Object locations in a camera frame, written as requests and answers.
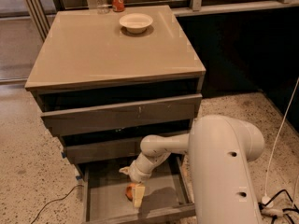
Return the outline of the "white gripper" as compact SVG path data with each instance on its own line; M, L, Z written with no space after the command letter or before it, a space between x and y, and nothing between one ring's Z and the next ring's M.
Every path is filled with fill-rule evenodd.
M129 166L120 168L119 172L128 175L135 184L132 186L133 206L140 208L145 195L145 186L140 183L147 182L152 175L152 168L141 166L133 161Z

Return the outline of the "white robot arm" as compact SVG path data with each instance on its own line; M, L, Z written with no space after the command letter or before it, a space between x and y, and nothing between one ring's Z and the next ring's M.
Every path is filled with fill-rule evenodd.
M137 159L120 169L135 183L135 207L141 205L140 188L152 171L170 154L186 154L198 224L263 224L248 168L264 149L263 134L255 125L208 115L186 134L148 135L140 148Z

